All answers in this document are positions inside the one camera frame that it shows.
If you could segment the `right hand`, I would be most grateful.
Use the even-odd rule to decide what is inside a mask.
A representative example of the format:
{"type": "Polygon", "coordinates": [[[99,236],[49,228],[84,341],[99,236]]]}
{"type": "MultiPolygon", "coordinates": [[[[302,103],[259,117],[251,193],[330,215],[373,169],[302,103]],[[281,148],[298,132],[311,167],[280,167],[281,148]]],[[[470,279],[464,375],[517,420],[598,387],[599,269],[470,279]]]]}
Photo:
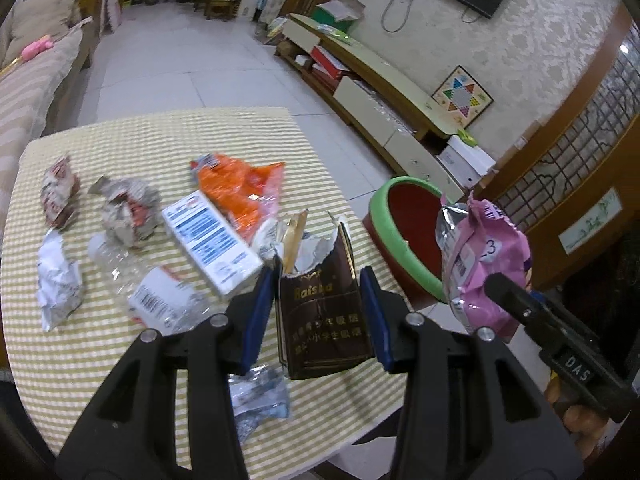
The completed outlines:
{"type": "Polygon", "coordinates": [[[585,462],[599,457],[620,431],[620,425],[599,415],[588,406],[575,402],[573,391],[552,372],[544,397],[572,436],[585,462]]]}

